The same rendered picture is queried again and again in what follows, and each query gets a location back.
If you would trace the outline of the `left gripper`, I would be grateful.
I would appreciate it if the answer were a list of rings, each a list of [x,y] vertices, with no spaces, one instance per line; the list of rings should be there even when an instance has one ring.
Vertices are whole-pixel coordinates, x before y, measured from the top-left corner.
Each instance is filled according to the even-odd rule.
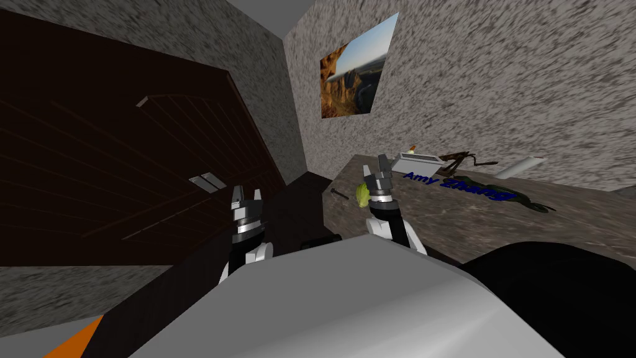
[[[261,189],[254,190],[253,200],[245,200],[242,185],[233,189],[231,204],[232,220],[242,224],[253,218],[259,219],[263,210]]]

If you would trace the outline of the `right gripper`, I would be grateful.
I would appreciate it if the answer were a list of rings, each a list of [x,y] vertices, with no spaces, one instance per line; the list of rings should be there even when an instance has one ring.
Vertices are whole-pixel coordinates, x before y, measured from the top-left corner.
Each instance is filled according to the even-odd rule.
[[[368,165],[363,166],[363,179],[371,198],[392,198],[391,161],[386,154],[378,155],[378,173],[372,173]]]

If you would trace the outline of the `white flat box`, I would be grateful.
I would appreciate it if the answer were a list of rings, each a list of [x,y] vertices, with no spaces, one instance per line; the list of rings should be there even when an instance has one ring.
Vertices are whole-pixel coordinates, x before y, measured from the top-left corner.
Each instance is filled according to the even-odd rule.
[[[433,155],[421,155],[410,153],[399,153],[391,164],[391,169],[394,172],[414,175],[420,175],[423,177],[431,177],[443,167],[445,161],[440,157]]]

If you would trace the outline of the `dark brown twig figure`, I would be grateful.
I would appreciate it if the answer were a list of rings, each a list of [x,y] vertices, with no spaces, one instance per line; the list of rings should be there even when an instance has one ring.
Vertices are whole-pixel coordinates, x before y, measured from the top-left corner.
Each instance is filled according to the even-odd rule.
[[[443,176],[443,177],[452,177],[459,165],[462,163],[462,161],[468,157],[471,157],[473,159],[473,165],[475,167],[483,167],[483,165],[497,165],[498,162],[482,162],[482,163],[478,163],[476,161],[476,156],[475,154],[471,154],[469,151],[465,151],[465,152],[458,152],[458,153],[454,153],[454,154],[446,154],[446,155],[441,155],[439,156],[439,158],[444,161],[452,161],[451,164],[449,164],[447,167],[441,167],[440,169],[438,169],[435,174]]]

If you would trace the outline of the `brown marbled desk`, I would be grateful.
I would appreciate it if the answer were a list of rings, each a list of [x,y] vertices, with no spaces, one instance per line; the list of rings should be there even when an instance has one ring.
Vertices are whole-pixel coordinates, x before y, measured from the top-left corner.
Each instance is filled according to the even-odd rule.
[[[333,233],[348,239],[367,233],[370,212],[355,201],[364,165],[378,168],[376,158],[352,155],[333,180],[308,173],[291,186],[294,199],[307,195],[308,202],[284,206],[290,220],[275,244],[277,255],[297,251],[301,242],[313,237]],[[519,203],[489,200],[437,182],[425,185],[394,176],[393,196],[431,256],[463,263],[511,242],[562,242],[636,269],[636,198],[518,178],[498,180],[485,173],[463,171],[463,175],[520,191],[556,211],[539,213]],[[350,200],[331,194],[330,188]]]

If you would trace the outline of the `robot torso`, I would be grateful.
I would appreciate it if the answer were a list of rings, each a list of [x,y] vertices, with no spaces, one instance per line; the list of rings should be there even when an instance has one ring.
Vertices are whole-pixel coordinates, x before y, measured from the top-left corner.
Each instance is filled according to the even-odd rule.
[[[563,358],[477,279],[366,234],[246,264],[130,358]]]

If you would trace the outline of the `dark green long shape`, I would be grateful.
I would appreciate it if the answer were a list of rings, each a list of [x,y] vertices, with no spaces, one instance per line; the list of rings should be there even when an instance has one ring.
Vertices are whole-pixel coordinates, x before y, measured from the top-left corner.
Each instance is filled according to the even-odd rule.
[[[474,193],[476,195],[482,195],[493,201],[519,203],[522,206],[539,213],[556,211],[556,209],[552,207],[533,202],[527,195],[520,191],[515,191],[503,186],[482,184],[466,176],[453,176],[451,178],[444,179],[443,183],[449,184],[450,188],[467,191],[467,193]]]

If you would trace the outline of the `white cylinder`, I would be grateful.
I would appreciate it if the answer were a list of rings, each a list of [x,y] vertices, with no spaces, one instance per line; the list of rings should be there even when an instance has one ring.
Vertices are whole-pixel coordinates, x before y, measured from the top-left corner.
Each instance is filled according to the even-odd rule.
[[[502,179],[502,180],[514,177],[522,173],[523,171],[528,170],[532,167],[535,167],[536,165],[546,161],[546,159],[547,158],[545,157],[528,156],[525,159],[512,164],[510,167],[507,167],[506,169],[501,170],[500,172],[495,174],[494,177],[498,179]]]

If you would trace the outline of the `dark brown wooden cupboard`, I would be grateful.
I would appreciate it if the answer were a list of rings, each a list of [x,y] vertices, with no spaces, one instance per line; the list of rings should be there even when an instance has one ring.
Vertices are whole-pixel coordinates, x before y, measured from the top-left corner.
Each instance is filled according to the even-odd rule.
[[[0,267],[171,265],[285,184],[226,70],[0,9]]]

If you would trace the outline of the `landscape picture on wall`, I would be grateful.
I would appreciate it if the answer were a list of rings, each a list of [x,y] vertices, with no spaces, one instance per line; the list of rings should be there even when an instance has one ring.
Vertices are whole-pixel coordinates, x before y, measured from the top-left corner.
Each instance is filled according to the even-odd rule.
[[[371,112],[398,17],[396,13],[320,60],[321,118]]]

